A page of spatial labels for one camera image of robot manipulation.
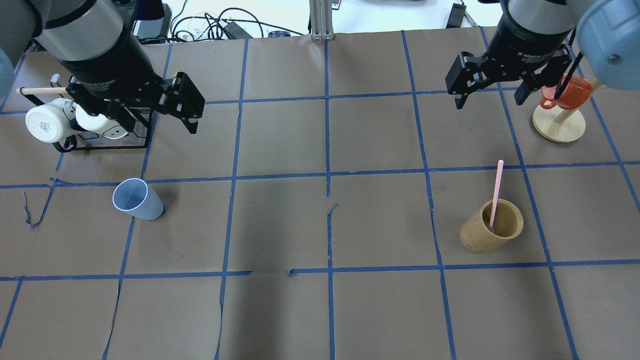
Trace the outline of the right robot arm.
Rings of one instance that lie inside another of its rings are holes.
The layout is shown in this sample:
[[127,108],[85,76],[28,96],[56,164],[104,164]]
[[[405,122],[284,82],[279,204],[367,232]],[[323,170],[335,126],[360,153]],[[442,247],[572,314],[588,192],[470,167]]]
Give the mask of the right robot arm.
[[460,52],[445,76],[457,109],[473,92],[498,82],[520,81],[517,105],[542,87],[555,87],[569,68],[569,35],[601,84],[639,89],[637,0],[502,0],[500,6],[503,14],[487,51]]

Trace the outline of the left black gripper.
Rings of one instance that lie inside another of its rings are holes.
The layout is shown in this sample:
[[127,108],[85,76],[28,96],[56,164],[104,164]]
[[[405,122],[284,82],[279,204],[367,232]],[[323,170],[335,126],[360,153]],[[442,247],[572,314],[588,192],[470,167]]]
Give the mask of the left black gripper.
[[184,71],[170,79],[160,77],[135,35],[119,35],[94,58],[59,63],[76,80],[66,87],[67,93],[89,116],[104,116],[130,132],[138,118],[128,108],[141,103],[181,120],[192,135],[198,131],[205,98]]

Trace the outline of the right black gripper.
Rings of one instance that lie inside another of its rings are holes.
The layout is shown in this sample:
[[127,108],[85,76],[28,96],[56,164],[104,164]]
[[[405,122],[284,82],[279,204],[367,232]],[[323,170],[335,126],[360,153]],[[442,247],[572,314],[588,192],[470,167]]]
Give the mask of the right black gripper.
[[564,44],[570,32],[566,19],[533,20],[524,25],[514,17],[499,20],[483,55],[460,52],[445,76],[446,91],[461,110],[470,94],[498,82],[522,80],[514,94],[517,106],[538,90],[538,85],[556,85],[570,63]]

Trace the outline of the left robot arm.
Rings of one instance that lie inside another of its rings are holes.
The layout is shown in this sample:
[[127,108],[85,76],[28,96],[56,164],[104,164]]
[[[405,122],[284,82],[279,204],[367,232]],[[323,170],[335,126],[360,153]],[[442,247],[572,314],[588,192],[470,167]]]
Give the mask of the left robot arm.
[[205,98],[187,73],[163,79],[110,0],[3,0],[1,96],[13,87],[15,69],[35,40],[74,77],[66,93],[90,116],[134,128],[143,107],[180,119],[195,134]]

